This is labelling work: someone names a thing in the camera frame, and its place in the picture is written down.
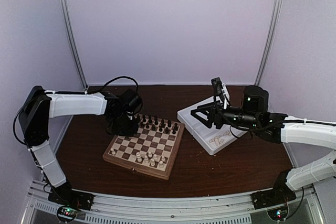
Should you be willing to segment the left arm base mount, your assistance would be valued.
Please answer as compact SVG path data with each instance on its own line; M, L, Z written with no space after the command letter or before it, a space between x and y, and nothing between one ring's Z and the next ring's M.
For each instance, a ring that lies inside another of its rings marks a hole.
M73 190L71 183L67 180L64 184L51 186L48 200L73 209L90 210L93 204L94 195L82 191Z

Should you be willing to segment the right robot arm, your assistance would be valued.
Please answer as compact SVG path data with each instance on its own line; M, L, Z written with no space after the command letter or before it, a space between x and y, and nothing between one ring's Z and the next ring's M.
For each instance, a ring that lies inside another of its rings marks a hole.
M272 203L281 203L289 196L289 191L335 176L334 122L271 113L268 111L269 93L259 86L244 88L240 107L230 104L226 89L219 81L213 82L213 92L212 102L191 111L191 115L208 128L221 129L223 125L229 125L271 143L302 143L331 149L328 155L280 175L275 188L269 192Z

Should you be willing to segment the white tall piece carried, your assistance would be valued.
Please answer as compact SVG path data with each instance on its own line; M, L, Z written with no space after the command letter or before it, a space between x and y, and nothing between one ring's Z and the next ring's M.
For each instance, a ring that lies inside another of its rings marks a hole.
M138 163L142 163L142 157L141 157L141 153L140 152L136 153L136 158L137 158L137 162Z

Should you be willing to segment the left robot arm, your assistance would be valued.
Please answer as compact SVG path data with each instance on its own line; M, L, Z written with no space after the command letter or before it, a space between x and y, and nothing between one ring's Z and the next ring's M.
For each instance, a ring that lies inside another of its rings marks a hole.
M139 124L135 115L142 106L142 98L131 89L114 95L102 90L54 91L34 86L13 119L13 135L18 137L16 127L20 126L23 139L19 142L31 153L56 198L64 205L71 205L76 194L50 145L49 121L57 118L71 120L78 115L105 116L108 134L133 136Z

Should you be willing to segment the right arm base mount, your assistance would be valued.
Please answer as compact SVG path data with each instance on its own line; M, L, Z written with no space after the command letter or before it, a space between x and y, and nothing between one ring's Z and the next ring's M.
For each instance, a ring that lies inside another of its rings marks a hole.
M287 175L290 170L282 171L272 189L257 191L251 194L251 199L255 209L267 208L279 204L285 204L288 201L295 200L296 194L287 185Z

